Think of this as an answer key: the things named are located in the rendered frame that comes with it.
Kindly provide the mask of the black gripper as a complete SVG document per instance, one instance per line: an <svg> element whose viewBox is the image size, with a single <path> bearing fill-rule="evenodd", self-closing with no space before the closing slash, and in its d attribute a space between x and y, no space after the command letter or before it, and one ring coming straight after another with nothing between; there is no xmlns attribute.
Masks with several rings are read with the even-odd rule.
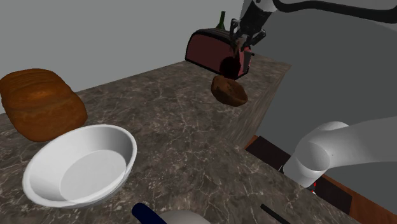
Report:
<svg viewBox="0 0 397 224"><path fill-rule="evenodd" d="M245 47L259 43L267 35L262 27L269 16L269 11L261 9L255 2L251 2L240 20L233 18L230 22L229 35L232 46L240 47L240 50L244 51Z"/></svg>

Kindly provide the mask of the dark blue cylinder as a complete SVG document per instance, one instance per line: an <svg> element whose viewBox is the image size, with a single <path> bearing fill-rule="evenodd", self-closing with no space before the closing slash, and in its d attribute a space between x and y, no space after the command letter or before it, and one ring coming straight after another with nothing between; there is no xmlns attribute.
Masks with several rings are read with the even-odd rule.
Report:
<svg viewBox="0 0 397 224"><path fill-rule="evenodd" d="M141 224L167 224L156 212L143 203L135 204L131 213Z"/></svg>

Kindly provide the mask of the thin black stick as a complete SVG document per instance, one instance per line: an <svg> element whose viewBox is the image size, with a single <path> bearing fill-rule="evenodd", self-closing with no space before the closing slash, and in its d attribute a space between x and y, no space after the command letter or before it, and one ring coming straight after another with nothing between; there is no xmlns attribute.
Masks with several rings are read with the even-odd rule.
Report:
<svg viewBox="0 0 397 224"><path fill-rule="evenodd" d="M267 207L265 204L261 204L261 209L264 210L267 214L277 220L280 224L291 224L287 220L285 220L282 216L278 215L276 212L271 210L271 208Z"/></svg>

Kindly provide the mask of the dark red toaster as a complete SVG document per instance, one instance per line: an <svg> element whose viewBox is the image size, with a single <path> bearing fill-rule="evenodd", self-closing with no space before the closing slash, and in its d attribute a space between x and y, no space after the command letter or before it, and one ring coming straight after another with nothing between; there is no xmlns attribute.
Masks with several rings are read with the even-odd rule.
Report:
<svg viewBox="0 0 397 224"><path fill-rule="evenodd" d="M251 48L234 52L229 32L208 28L195 31L187 44L185 60L227 78L237 80L248 73Z"/></svg>

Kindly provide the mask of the white bowl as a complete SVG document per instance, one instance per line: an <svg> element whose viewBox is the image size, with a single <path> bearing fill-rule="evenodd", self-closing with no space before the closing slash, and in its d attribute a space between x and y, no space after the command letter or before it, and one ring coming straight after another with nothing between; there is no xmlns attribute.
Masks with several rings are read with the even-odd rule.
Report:
<svg viewBox="0 0 397 224"><path fill-rule="evenodd" d="M127 180L137 156L133 135L116 125L89 125L42 147L28 163L22 188L32 202L79 208L110 198Z"/></svg>

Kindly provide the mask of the brown bread loaf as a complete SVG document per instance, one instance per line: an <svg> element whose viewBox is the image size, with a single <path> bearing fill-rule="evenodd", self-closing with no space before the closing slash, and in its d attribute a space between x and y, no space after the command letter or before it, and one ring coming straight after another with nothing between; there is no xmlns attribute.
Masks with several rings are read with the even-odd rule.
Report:
<svg viewBox="0 0 397 224"><path fill-rule="evenodd" d="M84 125L84 103L53 71L25 69L0 79L3 108L14 128L34 142L55 139Z"/></svg>

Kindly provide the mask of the green glass bottle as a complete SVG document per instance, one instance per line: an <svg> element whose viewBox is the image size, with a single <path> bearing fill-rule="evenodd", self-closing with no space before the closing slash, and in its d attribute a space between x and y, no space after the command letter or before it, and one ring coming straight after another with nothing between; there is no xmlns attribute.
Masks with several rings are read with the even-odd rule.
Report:
<svg viewBox="0 0 397 224"><path fill-rule="evenodd" d="M216 26L216 29L221 29L221 30L225 30L225 25L224 25L224 21L225 21L225 11L221 12L220 18L219 18L219 22Z"/></svg>

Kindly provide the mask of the brown wooden bowl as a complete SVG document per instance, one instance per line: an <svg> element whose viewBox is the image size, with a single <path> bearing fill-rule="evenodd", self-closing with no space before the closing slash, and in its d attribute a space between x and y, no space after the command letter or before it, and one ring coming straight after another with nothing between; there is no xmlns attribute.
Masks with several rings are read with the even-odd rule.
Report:
<svg viewBox="0 0 397 224"><path fill-rule="evenodd" d="M247 94L242 85L233 79L220 75L213 78L211 93L222 104L233 107L241 106L248 101Z"/></svg>

